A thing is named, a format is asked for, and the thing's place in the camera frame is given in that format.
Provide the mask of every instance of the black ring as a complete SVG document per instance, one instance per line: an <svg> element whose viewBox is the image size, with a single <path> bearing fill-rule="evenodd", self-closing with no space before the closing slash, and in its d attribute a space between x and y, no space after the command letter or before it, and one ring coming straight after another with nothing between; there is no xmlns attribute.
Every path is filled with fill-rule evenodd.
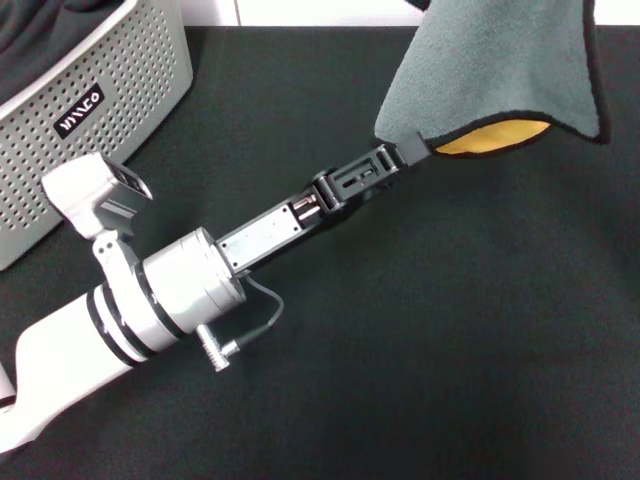
<svg viewBox="0 0 640 480"><path fill-rule="evenodd" d="M127 324L127 322L122 320L122 314L118 309L116 299L113 298L113 290L111 290L111 287L107 282L104 282L102 284L102 294L104 296L104 302L107 304L107 308L109 309L109 313L116 321L118 328L122 332L122 335L124 335L124 338L127 339L127 342L129 342L134 350L136 350L144 358L153 357L156 352L147 347L142 342L142 340L140 340L140 338L134 333L134 331L131 330L131 327Z"/></svg>
<svg viewBox="0 0 640 480"><path fill-rule="evenodd" d="M9 405L13 405L14 403L16 403L16 396L9 395L8 397L0 399L0 408L8 407Z"/></svg>
<svg viewBox="0 0 640 480"><path fill-rule="evenodd" d="M166 328L169 331L169 333L176 338L182 338L186 336L186 333L184 332L184 330L182 330L176 324L176 322L173 321L173 319L169 316L167 311L162 307L162 305L160 305L160 302L158 302L158 299L156 298L156 296L153 294L153 290L151 289L151 285L149 285L149 280L147 279L147 274L144 271L144 266L142 265L142 262L138 262L133 267L133 271L135 272L136 277L138 278L138 284L140 285L140 290L142 290L142 293L144 293L144 296L147 297L147 301L149 302L149 305L151 305L151 308L153 309L153 313L156 314L156 317L158 317L158 320L160 320L160 323L164 325L164 328Z"/></svg>
<svg viewBox="0 0 640 480"><path fill-rule="evenodd" d="M105 327L104 322L100 318L100 314L98 313L98 308L96 307L96 300L93 296L93 290L87 293L87 310L89 311L89 316L91 317L91 322L98 330L98 334L104 341L104 343L109 347L109 350L113 352L113 354L118 357L122 363L129 365L130 367L135 367L138 363L136 359L131 358L127 355L124 350L122 350L116 341L113 339L107 327Z"/></svg>

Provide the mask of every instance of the basket label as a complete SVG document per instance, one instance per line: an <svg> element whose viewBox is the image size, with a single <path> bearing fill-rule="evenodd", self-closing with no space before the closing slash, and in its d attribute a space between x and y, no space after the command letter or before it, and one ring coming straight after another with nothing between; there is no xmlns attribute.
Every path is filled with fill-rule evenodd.
<svg viewBox="0 0 640 480"><path fill-rule="evenodd" d="M104 100L100 85L95 83L73 106L53 125L60 138L64 140L84 122Z"/></svg>

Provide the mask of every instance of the gray plastic basket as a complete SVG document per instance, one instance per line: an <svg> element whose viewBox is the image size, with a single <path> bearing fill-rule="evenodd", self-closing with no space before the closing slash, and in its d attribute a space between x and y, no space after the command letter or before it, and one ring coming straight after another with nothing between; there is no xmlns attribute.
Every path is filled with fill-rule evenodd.
<svg viewBox="0 0 640 480"><path fill-rule="evenodd" d="M42 191L44 173L91 151L123 163L192 79L177 1L125 0L0 106L0 270L60 221Z"/></svg>

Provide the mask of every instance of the black tablecloth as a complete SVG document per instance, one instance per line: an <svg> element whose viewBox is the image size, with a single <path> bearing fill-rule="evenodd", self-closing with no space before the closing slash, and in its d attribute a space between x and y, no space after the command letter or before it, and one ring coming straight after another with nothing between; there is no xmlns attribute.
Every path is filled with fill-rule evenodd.
<svg viewBox="0 0 640 480"><path fill-rule="evenodd" d="M147 256L369 148L412 29L189 29L186 99L130 163ZM437 159L257 278L277 331L215 375L195 338L61 415L0 478L640 474L640 29L600 28L614 141ZM71 228L0 275L0 359L101 281ZM220 321L257 324L261 297Z"/></svg>

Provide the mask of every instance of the gray microfiber cloth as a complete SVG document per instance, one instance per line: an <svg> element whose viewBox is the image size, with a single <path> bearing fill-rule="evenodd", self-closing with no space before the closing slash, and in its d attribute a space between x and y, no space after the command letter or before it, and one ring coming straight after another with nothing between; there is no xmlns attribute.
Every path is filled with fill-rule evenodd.
<svg viewBox="0 0 640 480"><path fill-rule="evenodd" d="M608 142L593 10L593 0L433 0L380 109L376 137L398 142L419 131L440 147L518 119ZM537 133L507 135L519 140L500 147Z"/></svg>

